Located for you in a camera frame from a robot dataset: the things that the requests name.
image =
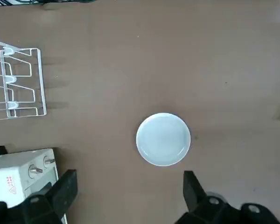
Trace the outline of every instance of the knob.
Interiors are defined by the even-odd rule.
[[[42,173],[42,169],[39,169],[39,168],[37,168],[37,167],[31,167],[31,168],[29,169],[29,171],[30,171],[31,173],[33,173],[33,174],[41,174],[41,173]]]
[[[45,164],[49,165],[51,163],[55,162],[55,159],[45,159]]]

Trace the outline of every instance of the white plate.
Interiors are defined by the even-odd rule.
[[[170,166],[187,154],[191,134],[186,123],[170,113],[157,113],[139,126],[136,144],[141,156],[156,166]]]

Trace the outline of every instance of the wooden table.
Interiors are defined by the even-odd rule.
[[[58,147],[60,169],[78,169],[70,224],[172,224],[186,210],[183,170],[280,219],[280,1],[0,7],[0,41],[42,50],[49,108],[0,121],[0,145]],[[135,145],[157,112],[191,129],[190,152],[171,167]]]

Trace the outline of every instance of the plate rim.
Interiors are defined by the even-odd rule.
[[[143,156],[142,150],[139,149],[139,132],[140,132],[140,130],[144,127],[144,125],[145,125],[149,120],[151,120],[151,119],[153,119],[153,118],[155,118],[155,117],[162,116],[162,115],[167,115],[167,116],[169,115],[170,117],[175,117],[175,118],[177,118],[177,119],[178,119],[179,121],[181,121],[181,123],[186,127],[187,132],[188,132],[188,134],[189,134],[189,146],[188,146],[188,148],[186,149],[186,152],[185,152],[184,156],[181,157],[181,158],[180,158],[179,160],[177,160],[176,162],[171,163],[171,164],[168,164],[168,165],[158,165],[158,164],[154,164],[153,162],[147,160],[147,159]],[[150,164],[153,164],[153,165],[158,166],[158,167],[168,167],[168,166],[172,166],[172,165],[177,164],[178,162],[180,162],[180,161],[188,154],[188,151],[190,150],[190,147],[191,147],[191,132],[190,132],[190,129],[189,129],[189,127],[187,126],[186,122],[184,122],[183,119],[181,119],[181,118],[178,117],[177,115],[171,114],[171,113],[166,113],[166,112],[155,113],[155,114],[152,114],[152,115],[148,116],[147,118],[145,118],[145,119],[141,122],[141,124],[139,125],[138,130],[137,130],[137,133],[136,133],[136,146],[137,146],[138,152],[139,152],[139,154],[141,155],[141,157],[142,157],[145,161],[149,162]]]

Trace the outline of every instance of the white wire rack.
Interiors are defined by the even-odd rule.
[[[18,72],[16,64],[26,71]],[[0,120],[46,115],[41,51],[0,42],[0,68]]]

